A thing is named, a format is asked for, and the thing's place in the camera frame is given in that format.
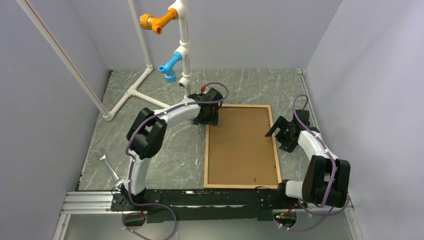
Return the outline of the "orange pipe nozzle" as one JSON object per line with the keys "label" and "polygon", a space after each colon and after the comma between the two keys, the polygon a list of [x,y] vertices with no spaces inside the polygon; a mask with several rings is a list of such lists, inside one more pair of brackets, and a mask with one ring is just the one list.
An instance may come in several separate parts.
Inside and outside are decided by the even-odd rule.
{"label": "orange pipe nozzle", "polygon": [[170,8],[162,17],[154,17],[151,14],[143,14],[139,18],[139,23],[142,29],[152,30],[155,34],[161,35],[163,28],[172,20],[179,17],[178,12],[174,8]]}

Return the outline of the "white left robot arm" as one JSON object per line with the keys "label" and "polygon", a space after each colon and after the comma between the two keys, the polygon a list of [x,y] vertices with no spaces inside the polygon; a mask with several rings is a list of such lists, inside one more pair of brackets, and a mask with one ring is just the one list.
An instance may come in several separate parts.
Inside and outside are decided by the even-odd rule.
{"label": "white left robot arm", "polygon": [[139,111],[126,136],[125,153],[130,157],[130,163],[121,192],[129,209],[137,210],[144,203],[149,164],[161,150],[167,129],[184,121],[216,126],[224,100],[225,96],[212,87],[207,92],[193,93],[167,108],[151,110],[145,107]]}

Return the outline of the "blue pipe nozzle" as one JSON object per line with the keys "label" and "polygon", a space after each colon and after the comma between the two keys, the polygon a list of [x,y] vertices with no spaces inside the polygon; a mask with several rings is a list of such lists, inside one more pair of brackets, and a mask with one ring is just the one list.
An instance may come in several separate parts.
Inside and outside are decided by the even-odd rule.
{"label": "blue pipe nozzle", "polygon": [[174,71],[174,66],[177,62],[182,61],[183,57],[180,53],[176,52],[172,58],[165,64],[160,65],[157,69],[163,74],[167,83],[174,83],[177,80],[176,73]]}

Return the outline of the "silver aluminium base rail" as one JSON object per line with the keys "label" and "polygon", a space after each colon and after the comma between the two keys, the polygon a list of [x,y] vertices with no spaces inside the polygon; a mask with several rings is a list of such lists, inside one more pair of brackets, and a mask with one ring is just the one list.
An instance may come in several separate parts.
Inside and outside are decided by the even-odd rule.
{"label": "silver aluminium base rail", "polygon": [[54,240],[64,240],[72,215],[107,214],[113,195],[109,191],[68,191],[65,195],[54,233]]}

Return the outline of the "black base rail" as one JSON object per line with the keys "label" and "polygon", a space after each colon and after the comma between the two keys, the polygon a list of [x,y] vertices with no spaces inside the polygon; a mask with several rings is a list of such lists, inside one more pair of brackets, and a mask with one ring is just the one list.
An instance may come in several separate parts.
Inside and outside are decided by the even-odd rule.
{"label": "black base rail", "polygon": [[291,227],[297,220],[298,201],[283,196],[283,189],[256,186],[245,189],[146,189],[128,196],[120,188],[112,193],[113,212],[128,212],[129,226],[165,221],[279,220]]}

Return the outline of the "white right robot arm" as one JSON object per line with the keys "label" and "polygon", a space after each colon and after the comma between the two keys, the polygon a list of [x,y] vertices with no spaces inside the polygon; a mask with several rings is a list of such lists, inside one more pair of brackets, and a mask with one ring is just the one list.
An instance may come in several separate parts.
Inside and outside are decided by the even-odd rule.
{"label": "white right robot arm", "polygon": [[291,121],[279,116],[266,133],[266,137],[275,136],[281,150],[291,153],[300,147],[309,158],[303,180],[284,179],[278,184],[276,203],[287,208],[301,200],[320,207],[342,208],[348,198],[351,165],[328,149],[319,129],[310,125],[309,117],[309,111],[297,109]]}

